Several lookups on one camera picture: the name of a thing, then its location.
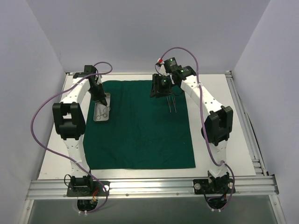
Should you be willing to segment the steel surgical scissors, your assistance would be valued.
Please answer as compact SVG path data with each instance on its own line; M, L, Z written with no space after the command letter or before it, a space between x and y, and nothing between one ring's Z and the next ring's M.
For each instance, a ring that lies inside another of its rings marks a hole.
M109 112L110 112L110 106L107 105L107 106L103 106L103 109L102 109L102 116L104 118L107 118L109 116Z

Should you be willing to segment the steel tweezers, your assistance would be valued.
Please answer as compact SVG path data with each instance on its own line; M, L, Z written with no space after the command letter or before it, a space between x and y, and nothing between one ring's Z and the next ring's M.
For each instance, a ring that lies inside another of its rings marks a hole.
M170 98L170 96L167 96L166 98L167 98L169 110L170 110L170 113L171 113L171 98Z
M174 111L175 113L177 113L175 97L172 97L172 102L173 102Z

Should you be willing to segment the dark green surgical cloth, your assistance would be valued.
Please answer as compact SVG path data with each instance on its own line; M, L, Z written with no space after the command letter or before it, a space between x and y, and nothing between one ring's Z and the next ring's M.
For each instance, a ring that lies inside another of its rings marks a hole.
M84 150L92 170L194 168L195 159L184 94L169 106L151 98L151 81L107 81L109 119L95 122L90 103Z

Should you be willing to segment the metal instrument tray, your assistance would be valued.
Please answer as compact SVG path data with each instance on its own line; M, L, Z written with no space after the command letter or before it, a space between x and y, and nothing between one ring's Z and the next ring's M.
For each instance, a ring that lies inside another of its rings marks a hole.
M109 120L111 94L106 93L107 106L100 102L95 103L93 120L95 122L106 122Z

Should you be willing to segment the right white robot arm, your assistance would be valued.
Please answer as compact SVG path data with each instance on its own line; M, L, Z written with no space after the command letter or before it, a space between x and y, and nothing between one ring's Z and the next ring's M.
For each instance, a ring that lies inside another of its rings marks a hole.
M156 73L152 76L150 97L169 97L172 88L179 87L199 107L202 123L201 134L206 142L210 156L207 181L210 191L217 193L224 188L222 177L228 175L226 147L232 132L233 109L218 102L200 82L199 76L191 66L177 64L174 57L158 59Z

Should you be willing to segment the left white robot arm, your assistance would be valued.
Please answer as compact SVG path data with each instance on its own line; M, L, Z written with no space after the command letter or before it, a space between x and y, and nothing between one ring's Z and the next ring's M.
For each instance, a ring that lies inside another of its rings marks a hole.
M59 103L52 106L56 133L60 135L71 160L71 175L69 188L88 196L95 189L90 168L87 164L83 146L86 122L81 109L81 103L87 93L95 103L96 121L107 121L110 111L110 94L105 93L100 75L93 65L85 65L83 72L73 75L73 89Z

